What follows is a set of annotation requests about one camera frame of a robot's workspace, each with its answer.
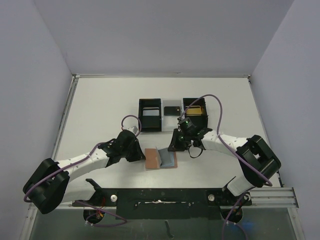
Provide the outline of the white bin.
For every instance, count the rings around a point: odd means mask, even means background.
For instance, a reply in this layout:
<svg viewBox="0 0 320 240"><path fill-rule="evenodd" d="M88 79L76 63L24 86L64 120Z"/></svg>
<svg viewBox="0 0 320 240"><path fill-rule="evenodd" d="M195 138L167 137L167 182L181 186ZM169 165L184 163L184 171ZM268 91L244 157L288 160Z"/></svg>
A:
<svg viewBox="0 0 320 240"><path fill-rule="evenodd" d="M172 132L178 125L178 117L180 116L165 116L164 107L165 106L179 106L180 113L183 108L183 100L181 98L162 98L161 99L161 131Z"/></svg>

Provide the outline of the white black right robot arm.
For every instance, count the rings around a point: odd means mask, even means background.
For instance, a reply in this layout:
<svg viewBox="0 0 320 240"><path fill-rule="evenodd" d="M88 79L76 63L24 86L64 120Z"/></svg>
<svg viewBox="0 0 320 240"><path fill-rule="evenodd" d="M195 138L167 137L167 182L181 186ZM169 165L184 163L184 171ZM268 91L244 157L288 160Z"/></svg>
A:
<svg viewBox="0 0 320 240"><path fill-rule="evenodd" d="M238 159L242 173L233 177L222 192L223 200L230 205L253 188L271 187L270 178L281 167L278 157L259 135L234 137L207 127L194 132L174 129L168 151L184 152L190 147L199 148L202 152L216 151Z"/></svg>

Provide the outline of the tan leather card holder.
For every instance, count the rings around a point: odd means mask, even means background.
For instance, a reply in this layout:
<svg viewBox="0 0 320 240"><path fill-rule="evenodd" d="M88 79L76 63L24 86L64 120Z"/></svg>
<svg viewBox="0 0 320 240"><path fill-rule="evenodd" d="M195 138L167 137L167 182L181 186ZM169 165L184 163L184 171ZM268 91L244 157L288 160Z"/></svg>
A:
<svg viewBox="0 0 320 240"><path fill-rule="evenodd" d="M168 151L167 148L146 148L144 155L146 170L174 169L178 167L176 153Z"/></svg>

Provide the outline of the black bin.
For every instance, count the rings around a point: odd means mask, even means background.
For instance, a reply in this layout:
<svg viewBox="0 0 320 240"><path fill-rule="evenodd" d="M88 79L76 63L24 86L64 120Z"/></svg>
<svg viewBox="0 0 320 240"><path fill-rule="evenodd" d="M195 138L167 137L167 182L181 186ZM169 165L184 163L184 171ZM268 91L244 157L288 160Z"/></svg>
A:
<svg viewBox="0 0 320 240"><path fill-rule="evenodd" d="M158 133L162 131L162 106L160 98L140 98L138 118L142 133Z"/></svg>
<svg viewBox="0 0 320 240"><path fill-rule="evenodd" d="M192 123L201 128L208 127L208 114L205 99L199 99L184 114L189 117Z"/></svg>

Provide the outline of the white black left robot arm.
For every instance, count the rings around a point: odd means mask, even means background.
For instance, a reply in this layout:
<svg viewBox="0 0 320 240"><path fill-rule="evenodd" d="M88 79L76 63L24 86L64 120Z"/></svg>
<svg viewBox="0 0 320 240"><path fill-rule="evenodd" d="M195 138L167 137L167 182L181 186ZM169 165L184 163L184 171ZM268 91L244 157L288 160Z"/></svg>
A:
<svg viewBox="0 0 320 240"><path fill-rule="evenodd" d="M93 149L65 160L43 160L24 185L23 200L33 203L42 214L48 214L61 203L86 201L95 206L100 203L102 193L97 184L68 188L75 179L98 169L118 163L121 159L128 162L146 159L138 138L129 130L122 130L117 138L97 143Z"/></svg>

